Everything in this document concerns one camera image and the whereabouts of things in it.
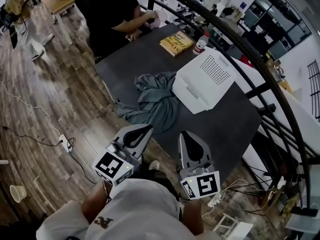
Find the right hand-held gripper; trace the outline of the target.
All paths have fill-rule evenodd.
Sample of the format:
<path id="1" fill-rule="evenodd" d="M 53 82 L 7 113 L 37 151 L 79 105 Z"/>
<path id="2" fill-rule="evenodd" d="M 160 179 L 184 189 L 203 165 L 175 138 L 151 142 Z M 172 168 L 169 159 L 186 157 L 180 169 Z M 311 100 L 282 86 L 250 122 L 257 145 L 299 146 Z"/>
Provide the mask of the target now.
<path id="1" fill-rule="evenodd" d="M 220 173 L 215 169 L 209 146 L 196 134 L 182 131 L 178 138 L 178 169 L 181 185 L 189 200 L 220 192 Z"/>

